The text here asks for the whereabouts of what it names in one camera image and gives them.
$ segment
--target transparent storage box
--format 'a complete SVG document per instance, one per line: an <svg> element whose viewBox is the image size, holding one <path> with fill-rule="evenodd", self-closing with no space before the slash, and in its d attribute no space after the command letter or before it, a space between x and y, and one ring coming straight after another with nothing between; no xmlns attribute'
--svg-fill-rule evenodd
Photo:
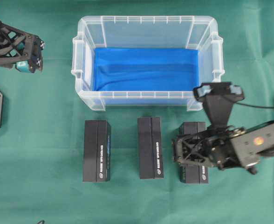
<svg viewBox="0 0 274 224"><path fill-rule="evenodd" d="M199 51L199 83L220 82L223 39L210 16L86 16L73 39L75 90L94 111L110 105L180 105L202 109L192 91L92 91L95 48L180 48Z"/></svg>

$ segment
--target robotic arm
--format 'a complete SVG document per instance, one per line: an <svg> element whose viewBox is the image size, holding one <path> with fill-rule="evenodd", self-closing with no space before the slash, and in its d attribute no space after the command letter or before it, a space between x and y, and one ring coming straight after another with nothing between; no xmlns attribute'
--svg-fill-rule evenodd
<svg viewBox="0 0 274 224"><path fill-rule="evenodd" d="M274 121L246 130L227 126L233 104L243 100L239 86L231 83L203 83L193 90L211 122L206 131L178 135L173 141L174 161L179 165L245 168L256 174L260 157L274 156Z"/></svg>
<svg viewBox="0 0 274 224"><path fill-rule="evenodd" d="M0 21L0 66L16 67L21 72L42 70L41 51L45 43L37 36Z"/></svg>

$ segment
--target black rectangular box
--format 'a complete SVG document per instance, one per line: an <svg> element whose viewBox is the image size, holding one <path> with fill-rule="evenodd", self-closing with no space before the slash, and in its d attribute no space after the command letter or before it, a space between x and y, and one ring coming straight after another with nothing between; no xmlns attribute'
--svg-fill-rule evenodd
<svg viewBox="0 0 274 224"><path fill-rule="evenodd" d="M184 122L179 128L180 134L195 134L205 130L205 122ZM183 165L179 169L183 183L208 183L208 169L205 166Z"/></svg>
<svg viewBox="0 0 274 224"><path fill-rule="evenodd" d="M86 120L83 182L110 180L111 127L105 120Z"/></svg>
<svg viewBox="0 0 274 224"><path fill-rule="evenodd" d="M164 178L160 118L138 118L140 179Z"/></svg>

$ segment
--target green tablecloth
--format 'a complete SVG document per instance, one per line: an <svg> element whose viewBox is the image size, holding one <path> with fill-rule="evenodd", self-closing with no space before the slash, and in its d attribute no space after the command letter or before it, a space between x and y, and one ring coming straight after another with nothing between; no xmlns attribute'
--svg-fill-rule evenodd
<svg viewBox="0 0 274 224"><path fill-rule="evenodd" d="M91 111L70 74L72 37L85 15L210 15L224 38L224 81L240 85L246 103L274 105L274 0L0 0L0 19L39 35L44 70L0 68L0 224L188 223L274 224L274 159L259 173L210 169L209 185L184 185L171 161L171 139L183 121L207 121L185 107ZM140 180L137 118L160 116L163 180ZM82 182L84 121L112 126L111 181ZM251 127L274 111L234 106L229 124Z"/></svg>

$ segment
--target blue cloth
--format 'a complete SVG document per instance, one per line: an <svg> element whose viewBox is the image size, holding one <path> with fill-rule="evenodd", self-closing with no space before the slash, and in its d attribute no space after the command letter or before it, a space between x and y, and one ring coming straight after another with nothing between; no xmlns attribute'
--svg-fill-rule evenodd
<svg viewBox="0 0 274 224"><path fill-rule="evenodd" d="M95 49L94 91L192 91L199 85L198 51Z"/></svg>

